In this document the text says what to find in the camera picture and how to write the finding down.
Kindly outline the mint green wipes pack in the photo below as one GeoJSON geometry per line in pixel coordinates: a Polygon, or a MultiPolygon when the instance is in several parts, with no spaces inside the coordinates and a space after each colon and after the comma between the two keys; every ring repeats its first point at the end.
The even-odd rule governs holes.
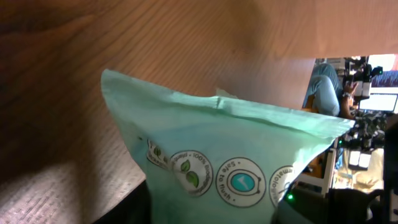
{"type": "Polygon", "coordinates": [[[186,95],[105,70],[101,91],[146,176],[152,223],[270,223],[289,185],[354,121],[186,95]]]}

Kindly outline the person in blue clothes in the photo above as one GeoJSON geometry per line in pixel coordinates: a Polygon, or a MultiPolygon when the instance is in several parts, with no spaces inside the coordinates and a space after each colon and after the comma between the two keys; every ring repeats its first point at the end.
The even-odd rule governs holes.
{"type": "Polygon", "coordinates": [[[355,120],[349,100],[354,96],[357,86],[358,82],[342,86],[335,68],[329,63],[321,63],[312,71],[303,107],[313,96],[312,108],[316,108],[320,114],[355,120]]]}

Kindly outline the laptop screen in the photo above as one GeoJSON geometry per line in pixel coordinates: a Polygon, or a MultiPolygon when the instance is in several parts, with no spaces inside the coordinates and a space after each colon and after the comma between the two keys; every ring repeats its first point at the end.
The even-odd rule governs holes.
{"type": "Polygon", "coordinates": [[[368,99],[359,102],[359,109],[395,112],[397,94],[372,94],[368,99]]]}

